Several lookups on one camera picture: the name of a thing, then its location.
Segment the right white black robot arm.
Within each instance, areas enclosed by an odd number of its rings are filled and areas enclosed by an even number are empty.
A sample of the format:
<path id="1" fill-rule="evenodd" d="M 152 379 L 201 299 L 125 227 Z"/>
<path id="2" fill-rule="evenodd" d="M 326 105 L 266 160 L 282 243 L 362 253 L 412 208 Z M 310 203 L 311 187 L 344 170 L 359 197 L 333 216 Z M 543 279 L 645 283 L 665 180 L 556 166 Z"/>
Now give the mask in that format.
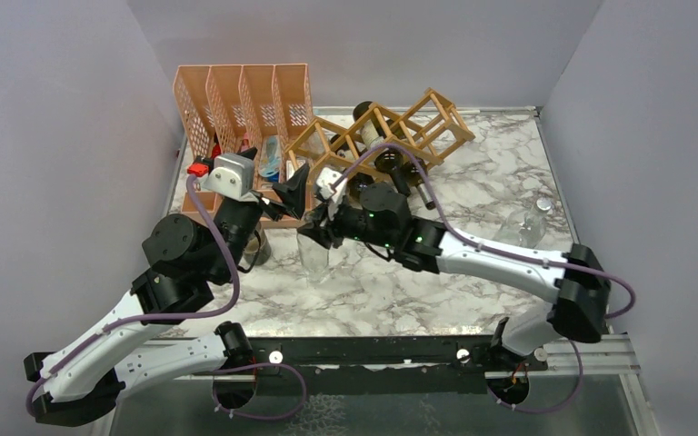
<path id="1" fill-rule="evenodd" d="M 388 183 L 373 183 L 359 207 L 336 194 L 306 218 L 299 234 L 325 249 L 346 239 L 384 248 L 384 260 L 414 272 L 450 273 L 514 287 L 541 299 L 527 312 L 502 319 L 488 345 L 497 368 L 509 370 L 548 342 L 565 338 L 598 343 L 611 284 L 599 277 L 591 249 L 535 251 L 486 241 L 411 213 L 407 199 Z"/>

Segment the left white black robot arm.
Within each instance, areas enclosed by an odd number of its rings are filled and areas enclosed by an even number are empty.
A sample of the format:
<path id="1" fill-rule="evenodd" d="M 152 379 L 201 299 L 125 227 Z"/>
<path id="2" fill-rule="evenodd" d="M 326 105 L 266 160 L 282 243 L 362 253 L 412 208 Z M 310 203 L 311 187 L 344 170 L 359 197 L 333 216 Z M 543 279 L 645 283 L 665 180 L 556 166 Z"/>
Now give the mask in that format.
<path id="1" fill-rule="evenodd" d="M 143 352 L 142 345 L 176 325 L 211 318 L 213 285 L 241 293 L 240 262 L 263 216 L 304 214 L 309 167 L 303 164 L 275 198 L 253 187 L 255 150 L 199 158 L 188 168 L 186 192 L 222 195 L 215 215 L 195 221 L 180 213 L 162 218 L 143 242 L 148 267 L 117 305 L 87 332 L 57 352 L 34 352 L 24 361 L 32 383 L 25 407 L 39 423 L 78 427 L 109 413 L 124 397 L 196 372 L 252 372 L 253 348 L 243 327 L 223 322 L 181 345 Z"/>

